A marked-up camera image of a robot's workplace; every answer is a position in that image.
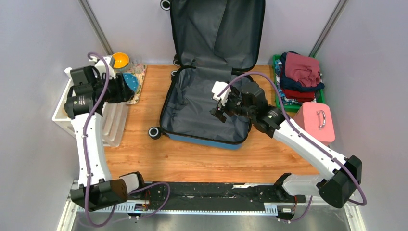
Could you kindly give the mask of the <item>dark red garment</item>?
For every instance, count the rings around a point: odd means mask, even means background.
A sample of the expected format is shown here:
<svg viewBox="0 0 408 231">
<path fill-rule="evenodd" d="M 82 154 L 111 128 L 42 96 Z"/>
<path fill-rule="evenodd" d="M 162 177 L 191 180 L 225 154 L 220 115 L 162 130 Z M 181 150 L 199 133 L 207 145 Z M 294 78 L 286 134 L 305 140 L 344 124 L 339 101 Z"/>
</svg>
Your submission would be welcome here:
<svg viewBox="0 0 408 231">
<path fill-rule="evenodd" d="M 286 98 L 297 100 L 300 103 L 312 102 L 315 100 L 315 94 L 313 92 L 299 92 L 289 89 L 283 89 L 282 91 Z"/>
</svg>

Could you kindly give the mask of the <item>navy blue garment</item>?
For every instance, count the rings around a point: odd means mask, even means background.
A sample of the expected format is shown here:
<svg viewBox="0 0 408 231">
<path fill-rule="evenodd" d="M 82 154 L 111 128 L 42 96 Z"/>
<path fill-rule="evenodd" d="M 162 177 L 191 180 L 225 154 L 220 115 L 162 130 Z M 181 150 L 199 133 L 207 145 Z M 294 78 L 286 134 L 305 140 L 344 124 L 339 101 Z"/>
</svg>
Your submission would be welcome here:
<svg viewBox="0 0 408 231">
<path fill-rule="evenodd" d="M 280 82 L 284 89 L 315 92 L 325 88 L 321 80 L 319 60 L 293 51 L 282 53 L 280 60 L 282 62 Z"/>
</svg>

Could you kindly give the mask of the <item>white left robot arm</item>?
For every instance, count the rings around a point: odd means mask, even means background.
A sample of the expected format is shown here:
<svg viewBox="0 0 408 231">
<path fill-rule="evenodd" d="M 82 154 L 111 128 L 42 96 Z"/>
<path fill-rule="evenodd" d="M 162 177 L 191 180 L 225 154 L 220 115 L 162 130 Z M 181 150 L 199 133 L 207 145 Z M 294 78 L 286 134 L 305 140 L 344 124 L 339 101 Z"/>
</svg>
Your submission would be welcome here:
<svg viewBox="0 0 408 231">
<path fill-rule="evenodd" d="M 129 194 L 136 200 L 144 198 L 147 186 L 142 175 L 132 172 L 112 179 L 104 153 L 103 106 L 124 103 L 133 95 L 123 74 L 108 77 L 106 71 L 92 65 L 69 67 L 65 72 L 73 85 L 68 90 L 64 110 L 74 128 L 80 163 L 79 188 L 71 190 L 71 200 L 93 212 L 124 203 Z"/>
</svg>

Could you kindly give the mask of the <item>pinkish maroon garment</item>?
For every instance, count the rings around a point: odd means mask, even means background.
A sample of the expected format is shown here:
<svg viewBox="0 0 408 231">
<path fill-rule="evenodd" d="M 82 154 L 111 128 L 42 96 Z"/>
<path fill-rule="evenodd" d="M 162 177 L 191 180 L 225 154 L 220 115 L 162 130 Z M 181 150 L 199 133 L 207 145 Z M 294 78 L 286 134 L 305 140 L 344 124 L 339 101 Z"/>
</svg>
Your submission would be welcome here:
<svg viewBox="0 0 408 231">
<path fill-rule="evenodd" d="M 303 87 L 317 87 L 321 83 L 320 61 L 297 53 L 286 53 L 285 75 Z"/>
</svg>

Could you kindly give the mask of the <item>white lavender cosmetic tube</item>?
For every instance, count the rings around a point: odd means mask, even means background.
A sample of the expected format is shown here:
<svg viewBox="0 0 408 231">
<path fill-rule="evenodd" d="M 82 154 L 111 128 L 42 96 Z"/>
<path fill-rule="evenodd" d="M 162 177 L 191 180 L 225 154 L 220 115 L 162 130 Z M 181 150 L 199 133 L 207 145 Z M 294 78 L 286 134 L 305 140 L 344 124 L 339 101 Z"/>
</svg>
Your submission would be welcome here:
<svg viewBox="0 0 408 231">
<path fill-rule="evenodd" d="M 71 70 L 72 70 L 71 67 L 68 67 L 68 68 L 66 68 L 66 69 L 64 70 L 64 72 L 66 73 L 66 75 L 67 75 L 69 78 L 71 78 Z"/>
</svg>

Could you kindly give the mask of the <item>pink leather toiletry bag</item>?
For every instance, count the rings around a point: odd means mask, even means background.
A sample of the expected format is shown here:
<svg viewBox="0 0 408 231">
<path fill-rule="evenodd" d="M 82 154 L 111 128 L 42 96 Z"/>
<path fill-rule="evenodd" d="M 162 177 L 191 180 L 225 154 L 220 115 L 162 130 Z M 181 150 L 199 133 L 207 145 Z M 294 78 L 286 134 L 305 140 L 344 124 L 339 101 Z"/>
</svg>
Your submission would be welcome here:
<svg viewBox="0 0 408 231">
<path fill-rule="evenodd" d="M 326 146 L 335 140 L 331 110 L 324 103 L 303 103 L 293 120 Z"/>
</svg>

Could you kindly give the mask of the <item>blue fish-print suitcase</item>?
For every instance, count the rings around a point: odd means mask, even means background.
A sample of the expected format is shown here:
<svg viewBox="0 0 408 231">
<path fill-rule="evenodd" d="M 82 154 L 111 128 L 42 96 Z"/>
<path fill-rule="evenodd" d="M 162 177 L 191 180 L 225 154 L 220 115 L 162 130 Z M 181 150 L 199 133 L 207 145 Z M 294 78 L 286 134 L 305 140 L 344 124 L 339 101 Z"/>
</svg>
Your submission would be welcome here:
<svg viewBox="0 0 408 231">
<path fill-rule="evenodd" d="M 148 135 L 200 145 L 239 149 L 252 124 L 234 115 L 211 115 L 216 82 L 236 88 L 252 82 L 246 72 L 258 61 L 266 2 L 263 0 L 172 0 L 169 3 L 175 58 L 159 125 Z"/>
</svg>

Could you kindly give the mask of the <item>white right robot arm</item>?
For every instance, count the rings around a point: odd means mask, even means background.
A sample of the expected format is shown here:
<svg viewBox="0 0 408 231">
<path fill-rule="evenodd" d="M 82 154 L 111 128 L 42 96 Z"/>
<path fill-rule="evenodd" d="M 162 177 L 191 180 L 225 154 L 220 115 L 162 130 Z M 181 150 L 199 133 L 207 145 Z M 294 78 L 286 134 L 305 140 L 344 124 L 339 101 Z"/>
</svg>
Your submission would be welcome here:
<svg viewBox="0 0 408 231">
<path fill-rule="evenodd" d="M 345 157 L 308 134 L 281 109 L 268 104 L 257 83 L 237 89 L 217 81 L 211 92 L 217 106 L 210 113 L 221 122 L 226 122 L 227 116 L 250 119 L 258 131 L 292 148 L 319 172 L 311 176 L 283 174 L 274 188 L 279 201 L 288 201 L 295 195 L 318 196 L 327 204 L 342 208 L 360 190 L 361 160 L 354 155 Z"/>
</svg>

